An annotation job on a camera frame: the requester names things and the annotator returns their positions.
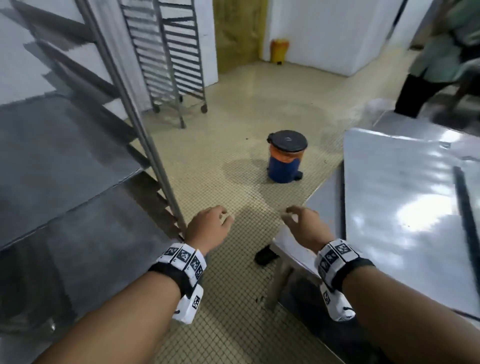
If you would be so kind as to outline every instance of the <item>black lid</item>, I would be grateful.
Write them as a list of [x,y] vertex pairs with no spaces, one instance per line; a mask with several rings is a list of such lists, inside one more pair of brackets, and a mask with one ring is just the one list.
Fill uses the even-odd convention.
[[307,149],[307,138],[294,130],[281,130],[271,133],[267,141],[282,152],[297,153]]

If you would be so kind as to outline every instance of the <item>floor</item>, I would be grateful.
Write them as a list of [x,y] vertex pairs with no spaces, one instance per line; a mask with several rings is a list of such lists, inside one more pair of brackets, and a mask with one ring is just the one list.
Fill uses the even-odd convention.
[[[231,234],[209,256],[193,324],[172,325],[155,363],[338,362],[283,307],[264,309],[274,265],[259,267],[253,257],[276,234],[279,213],[302,204],[339,164],[343,132],[371,122],[368,102],[397,97],[415,55],[386,50],[350,78],[257,62],[221,75],[207,89],[207,114],[185,110],[185,130],[168,110],[147,116],[186,221],[218,204],[235,217]],[[282,129],[308,139],[302,181],[267,178],[266,139]]]

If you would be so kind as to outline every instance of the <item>black pants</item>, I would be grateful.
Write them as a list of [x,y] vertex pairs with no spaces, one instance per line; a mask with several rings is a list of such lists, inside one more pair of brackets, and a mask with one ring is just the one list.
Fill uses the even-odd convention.
[[440,90],[450,85],[448,82],[429,82],[423,77],[409,74],[396,101],[397,114],[416,118],[425,102]]

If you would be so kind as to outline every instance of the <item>trash can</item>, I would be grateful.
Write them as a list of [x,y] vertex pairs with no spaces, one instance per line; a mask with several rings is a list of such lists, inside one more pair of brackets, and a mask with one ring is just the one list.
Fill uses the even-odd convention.
[[307,138],[293,130],[281,130],[268,136],[270,160],[268,177],[277,183],[289,183],[301,180],[299,171],[303,152],[308,146]]
[[290,42],[288,39],[274,39],[270,44],[270,62],[283,64]]

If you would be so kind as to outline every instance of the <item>yellow bin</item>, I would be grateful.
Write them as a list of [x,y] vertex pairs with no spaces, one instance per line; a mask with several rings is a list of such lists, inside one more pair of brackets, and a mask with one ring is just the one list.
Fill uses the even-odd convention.
[[288,39],[274,39],[270,44],[270,62],[283,64],[290,42]]

